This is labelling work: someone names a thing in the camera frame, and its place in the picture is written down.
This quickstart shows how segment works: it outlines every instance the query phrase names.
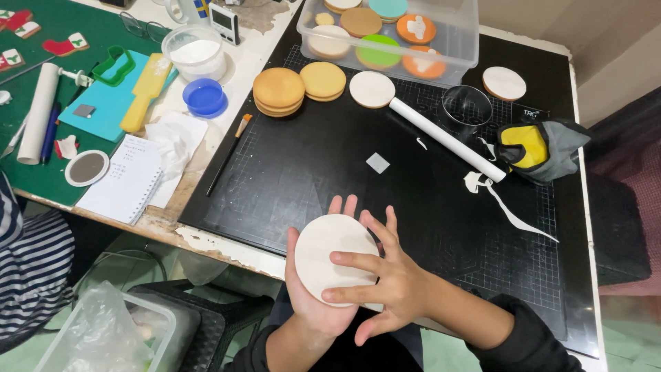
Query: blue pen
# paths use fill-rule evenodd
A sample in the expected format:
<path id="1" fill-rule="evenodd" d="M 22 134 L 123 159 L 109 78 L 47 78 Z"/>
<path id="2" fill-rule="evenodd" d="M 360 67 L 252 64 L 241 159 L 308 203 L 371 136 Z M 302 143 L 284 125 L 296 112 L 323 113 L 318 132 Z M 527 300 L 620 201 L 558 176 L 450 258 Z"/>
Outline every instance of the blue pen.
<path id="1" fill-rule="evenodd" d="M 44 145 L 42 146 L 42 153 L 40 161 L 42 165 L 46 165 L 50 160 L 50 154 L 53 152 L 53 145 L 55 141 L 55 134 L 58 131 L 58 116 L 62 109 L 59 102 L 55 102 L 53 109 L 50 111 L 50 118 L 48 119 L 48 127 L 46 129 L 46 136 L 44 137 Z"/>

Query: eyeglasses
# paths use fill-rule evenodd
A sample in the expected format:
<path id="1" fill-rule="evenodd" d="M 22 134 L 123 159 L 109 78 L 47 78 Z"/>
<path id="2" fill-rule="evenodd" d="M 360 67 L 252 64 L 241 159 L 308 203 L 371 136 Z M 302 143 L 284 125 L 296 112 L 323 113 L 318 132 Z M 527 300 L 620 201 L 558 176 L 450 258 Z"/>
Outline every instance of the eyeglasses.
<path id="1" fill-rule="evenodd" d="M 139 20 L 135 19 L 127 12 L 121 12 L 120 18 L 124 23 L 124 28 L 126 28 L 128 32 L 140 38 L 148 37 L 159 44 L 163 42 L 163 39 L 169 32 L 169 30 L 163 25 L 153 21 L 147 22 L 145 26 L 142 26 L 142 23 Z"/>

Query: white rolling pin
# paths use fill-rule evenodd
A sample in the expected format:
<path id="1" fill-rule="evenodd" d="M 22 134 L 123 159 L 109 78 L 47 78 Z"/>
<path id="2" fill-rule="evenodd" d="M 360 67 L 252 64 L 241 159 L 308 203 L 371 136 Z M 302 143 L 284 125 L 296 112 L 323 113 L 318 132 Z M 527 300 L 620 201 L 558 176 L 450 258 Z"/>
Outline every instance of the white rolling pin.
<path id="1" fill-rule="evenodd" d="M 39 73 L 37 88 L 34 90 L 30 116 L 25 126 L 25 132 L 23 132 L 23 139 L 20 141 L 17 156 L 19 163 L 39 164 L 39 155 L 41 155 L 41 149 L 44 145 L 44 137 L 46 136 L 50 111 L 53 109 L 58 80 L 59 67 L 49 63 L 43 64 Z"/>
<path id="2" fill-rule="evenodd" d="M 433 139 L 437 140 L 438 143 L 448 148 L 448 150 L 457 154 L 461 159 L 464 159 L 468 164 L 471 164 L 485 176 L 491 178 L 494 182 L 500 182 L 505 178 L 507 173 L 491 164 L 487 159 L 484 159 L 470 147 L 462 144 L 458 139 L 439 128 L 433 122 L 430 122 L 426 117 L 410 108 L 398 98 L 394 98 L 390 102 L 390 108 L 410 121 L 413 125 L 417 126 L 423 132 L 429 134 Z"/>

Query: hand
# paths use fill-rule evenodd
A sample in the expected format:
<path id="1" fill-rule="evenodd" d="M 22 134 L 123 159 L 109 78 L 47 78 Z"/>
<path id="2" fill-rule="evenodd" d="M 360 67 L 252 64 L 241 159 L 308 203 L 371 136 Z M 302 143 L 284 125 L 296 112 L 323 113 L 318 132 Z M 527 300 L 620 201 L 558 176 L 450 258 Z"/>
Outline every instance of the hand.
<path id="1" fill-rule="evenodd" d="M 355 195 L 349 195 L 346 198 L 344 214 L 354 216 L 356 212 L 356 203 L 358 198 Z M 342 210 L 342 197 L 336 195 L 330 202 L 329 214 L 339 214 Z M 337 337 L 341 335 L 358 311 L 358 305 L 347 307 L 335 307 L 317 300 L 310 292 L 305 289 L 301 279 L 296 273 L 294 263 L 294 251 L 298 241 L 299 232 L 290 227 L 287 231 L 287 260 L 285 265 L 285 284 L 292 300 L 293 311 L 297 317 L 301 318 L 303 323 L 311 331 L 318 332 L 320 335 L 328 337 Z"/>
<path id="2" fill-rule="evenodd" d="M 397 217 L 392 206 L 385 210 L 386 226 L 363 210 L 360 220 L 381 240 L 385 258 L 371 254 L 331 252 L 336 265 L 355 267 L 379 276 L 376 285 L 325 289 L 324 300 L 333 303 L 383 304 L 383 312 L 367 319 L 356 331 L 354 341 L 362 346 L 368 338 L 398 330 L 415 318 L 426 316 L 435 275 L 421 269 L 402 251 L 397 235 Z"/>

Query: striped shirt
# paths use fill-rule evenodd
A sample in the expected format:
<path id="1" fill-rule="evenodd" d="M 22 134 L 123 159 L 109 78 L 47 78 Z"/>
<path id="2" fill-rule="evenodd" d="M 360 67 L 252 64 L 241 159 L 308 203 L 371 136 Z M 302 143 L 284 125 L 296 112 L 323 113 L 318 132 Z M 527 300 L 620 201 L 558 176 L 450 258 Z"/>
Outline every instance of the striped shirt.
<path id="1" fill-rule="evenodd" d="M 23 218 L 0 177 L 0 342 L 50 320 L 73 298 L 73 235 L 58 210 Z"/>

